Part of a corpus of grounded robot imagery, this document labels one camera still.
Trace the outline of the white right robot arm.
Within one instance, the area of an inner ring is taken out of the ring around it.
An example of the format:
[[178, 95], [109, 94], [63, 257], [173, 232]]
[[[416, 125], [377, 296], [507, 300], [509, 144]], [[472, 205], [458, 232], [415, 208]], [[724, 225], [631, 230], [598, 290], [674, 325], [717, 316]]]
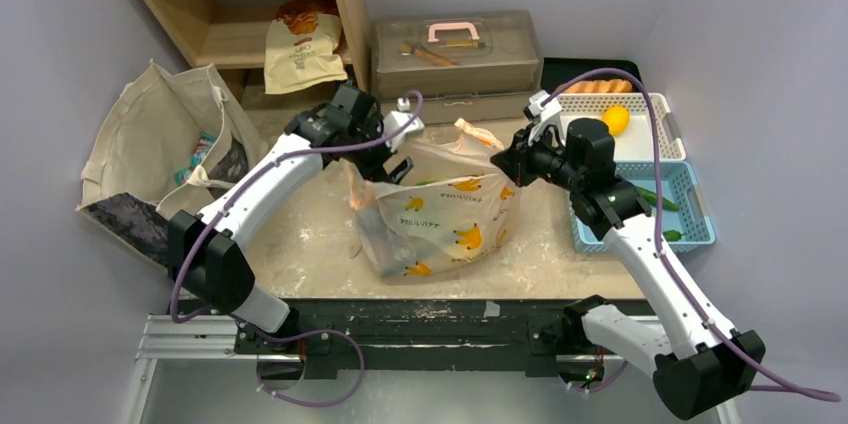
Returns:
[[618, 257], [663, 327], [592, 296], [566, 308], [564, 343], [613, 351], [651, 378], [673, 415], [688, 420], [750, 390], [765, 345], [756, 332], [739, 332], [694, 283], [656, 210], [617, 173], [614, 150], [606, 124], [580, 118], [565, 132], [530, 124], [491, 162], [520, 187], [541, 178], [567, 190], [574, 214]]

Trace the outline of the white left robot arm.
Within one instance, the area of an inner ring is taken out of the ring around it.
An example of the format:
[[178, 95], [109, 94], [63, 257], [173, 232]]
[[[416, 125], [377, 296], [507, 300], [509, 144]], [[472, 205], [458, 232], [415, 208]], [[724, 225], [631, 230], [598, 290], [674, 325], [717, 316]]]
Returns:
[[412, 169], [411, 159], [391, 171], [384, 165], [408, 136], [423, 130], [423, 104], [422, 94], [412, 90], [383, 114], [374, 96], [342, 85], [329, 102], [297, 114], [271, 150], [221, 197], [195, 214], [175, 213], [167, 223], [170, 310], [177, 310], [179, 293], [186, 290], [251, 325], [272, 352], [292, 349], [298, 312], [257, 283], [246, 250], [278, 208], [334, 161], [348, 161], [367, 180], [399, 182]]

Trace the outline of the translucent banana print plastic bag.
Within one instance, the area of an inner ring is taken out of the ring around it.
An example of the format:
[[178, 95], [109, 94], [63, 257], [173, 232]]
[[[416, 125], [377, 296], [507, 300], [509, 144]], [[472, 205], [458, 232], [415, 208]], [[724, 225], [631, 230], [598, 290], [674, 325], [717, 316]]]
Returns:
[[502, 142], [463, 119], [454, 126], [452, 142], [419, 138], [401, 147], [414, 167], [399, 184], [368, 181], [347, 167], [354, 228], [382, 280], [464, 267], [517, 233], [521, 190], [490, 161]]

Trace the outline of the beige canvas tote bag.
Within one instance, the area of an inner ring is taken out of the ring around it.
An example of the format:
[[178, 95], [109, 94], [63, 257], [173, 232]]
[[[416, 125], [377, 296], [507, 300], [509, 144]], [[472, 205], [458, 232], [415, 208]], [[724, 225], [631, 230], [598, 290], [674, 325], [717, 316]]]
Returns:
[[[185, 184], [202, 132], [217, 137]], [[150, 263], [167, 263], [167, 223], [221, 197], [268, 152], [267, 142], [213, 65], [171, 74], [156, 63], [110, 110], [81, 172], [77, 213]]]

